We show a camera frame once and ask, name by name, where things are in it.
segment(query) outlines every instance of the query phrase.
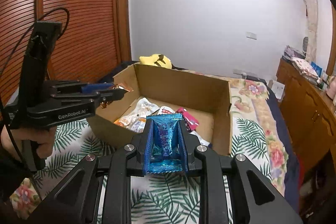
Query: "floral bedsheet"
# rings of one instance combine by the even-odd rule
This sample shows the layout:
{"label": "floral bedsheet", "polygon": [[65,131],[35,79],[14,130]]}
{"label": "floral bedsheet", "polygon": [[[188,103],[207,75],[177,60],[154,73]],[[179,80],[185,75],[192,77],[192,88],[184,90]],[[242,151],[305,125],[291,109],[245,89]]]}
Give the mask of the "floral bedsheet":
{"label": "floral bedsheet", "polygon": [[[275,121],[268,108],[266,87],[259,82],[229,80],[233,114],[232,152],[245,154],[273,185],[284,194],[286,152],[276,133]],[[95,138],[87,121],[80,120],[57,128],[53,154],[45,169],[34,176],[41,198],[87,154],[108,155],[113,148]],[[230,193],[226,177],[228,214],[232,222]],[[105,188],[101,194],[97,223],[101,222]],[[200,182],[180,175],[147,175],[131,178],[131,212],[133,223],[198,223]],[[40,203],[29,179],[11,196],[13,208],[21,218]]]}

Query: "yellow plush toy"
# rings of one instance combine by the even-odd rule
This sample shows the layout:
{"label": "yellow plush toy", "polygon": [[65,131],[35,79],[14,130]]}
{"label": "yellow plush toy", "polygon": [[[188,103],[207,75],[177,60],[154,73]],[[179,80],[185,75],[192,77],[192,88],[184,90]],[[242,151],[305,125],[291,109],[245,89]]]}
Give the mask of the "yellow plush toy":
{"label": "yellow plush toy", "polygon": [[167,69],[172,68],[170,60],[163,54],[153,54],[151,56],[140,56],[140,63],[142,65],[151,65],[151,66],[163,67]]}

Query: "dark blue blanket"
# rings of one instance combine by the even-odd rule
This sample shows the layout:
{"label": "dark blue blanket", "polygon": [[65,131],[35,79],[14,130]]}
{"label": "dark blue blanket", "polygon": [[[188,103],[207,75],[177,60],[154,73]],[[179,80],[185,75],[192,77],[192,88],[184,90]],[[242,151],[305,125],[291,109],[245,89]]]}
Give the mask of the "dark blue blanket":
{"label": "dark blue blanket", "polygon": [[[264,79],[247,77],[251,81],[259,81],[264,83],[266,86],[266,81]],[[269,92],[269,98],[267,104],[271,110],[272,116],[277,123],[277,132],[279,139],[282,141],[286,152],[288,153],[287,160],[287,173],[285,175],[285,199],[292,206],[292,208],[298,212],[299,211],[299,178],[300,178],[300,165],[296,155],[293,152],[291,141],[289,138],[289,133],[285,120],[282,117],[280,108],[278,106],[278,100],[275,97],[274,92],[267,86]]]}

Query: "cardboard flap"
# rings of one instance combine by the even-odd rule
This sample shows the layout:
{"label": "cardboard flap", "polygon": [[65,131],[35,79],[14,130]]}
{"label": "cardboard flap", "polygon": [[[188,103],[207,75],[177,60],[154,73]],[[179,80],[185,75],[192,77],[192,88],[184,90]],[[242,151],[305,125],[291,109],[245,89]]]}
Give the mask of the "cardboard flap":
{"label": "cardboard flap", "polygon": [[87,121],[98,138],[117,149],[130,143],[135,134],[133,131],[117,126],[99,115],[89,117]]}
{"label": "cardboard flap", "polygon": [[127,110],[127,108],[140,96],[137,76],[135,74],[134,66],[129,66],[117,75],[114,76],[114,83],[125,83],[133,89],[132,92],[127,92],[124,98],[119,101],[113,101],[107,108],[98,107],[96,115],[103,117],[106,120],[114,122]]}
{"label": "cardboard flap", "polygon": [[220,104],[214,114],[214,127],[212,134],[212,148],[220,155],[231,153],[232,117],[230,113],[230,97],[223,94]]}
{"label": "cardboard flap", "polygon": [[215,113],[222,94],[229,92],[224,80],[156,66],[134,68],[141,95],[167,103]]}

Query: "sleeve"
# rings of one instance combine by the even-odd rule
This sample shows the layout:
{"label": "sleeve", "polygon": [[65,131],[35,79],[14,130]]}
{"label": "sleeve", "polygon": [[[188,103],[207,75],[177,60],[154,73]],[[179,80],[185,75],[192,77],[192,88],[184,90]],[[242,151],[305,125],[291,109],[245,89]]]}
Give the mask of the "sleeve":
{"label": "sleeve", "polygon": [[[3,123],[0,121],[0,133]],[[24,165],[15,160],[3,147],[0,141],[0,202],[6,201],[9,196],[20,186],[24,178],[30,173]]]}

